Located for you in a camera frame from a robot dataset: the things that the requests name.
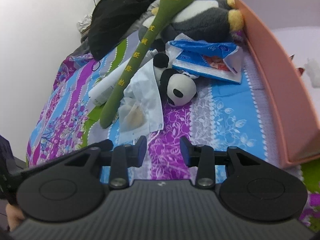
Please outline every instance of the green massage hammer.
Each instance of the green massage hammer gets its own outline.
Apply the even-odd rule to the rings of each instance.
[[[138,71],[144,56],[156,39],[157,35],[171,22],[172,18],[177,13],[182,11],[192,2],[193,0],[160,0],[159,10],[155,19],[144,37],[141,39],[136,51],[132,55],[129,63],[108,98],[108,101],[101,111],[100,125],[103,129],[111,125],[120,106],[120,101],[123,98],[124,89],[130,83],[130,79]]]

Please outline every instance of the patterned bedsheet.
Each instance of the patterned bedsheet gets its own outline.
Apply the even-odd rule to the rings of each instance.
[[[53,92],[44,106],[27,149],[29,166],[67,154],[106,138],[118,145],[119,122],[107,129],[99,125],[102,108],[89,101],[88,91],[110,67],[128,59],[138,44],[137,33],[123,40],[100,61],[91,54],[67,57],[61,64]],[[179,138],[187,136],[193,144],[207,144],[216,150],[238,146],[278,166],[277,146],[272,118],[264,88],[250,54],[245,51],[245,70],[241,85],[199,78],[198,96],[177,108],[164,105],[164,129],[148,136],[148,152],[141,168],[130,168],[133,179],[195,179],[196,168],[188,169],[180,153]],[[320,225],[320,161],[288,169],[304,179],[309,199],[301,220],[313,230]],[[107,183],[109,167],[101,181]],[[217,182],[226,178],[224,167],[216,166]]]

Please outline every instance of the open wipes package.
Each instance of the open wipes package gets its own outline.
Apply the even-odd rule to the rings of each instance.
[[[153,60],[143,65],[131,78],[118,111],[120,144],[163,130],[162,103]]]
[[[193,75],[241,83],[243,50],[231,42],[193,41],[179,34],[166,44],[172,68]]]

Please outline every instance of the pink box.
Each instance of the pink box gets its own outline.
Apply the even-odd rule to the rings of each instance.
[[[268,95],[281,166],[320,158],[320,88],[295,71],[308,58],[320,64],[320,0],[235,1]]]

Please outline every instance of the human hand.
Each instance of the human hand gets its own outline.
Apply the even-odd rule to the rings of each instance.
[[[5,207],[5,211],[7,213],[10,231],[13,231],[24,220],[22,210],[18,206],[7,204],[7,206]]]

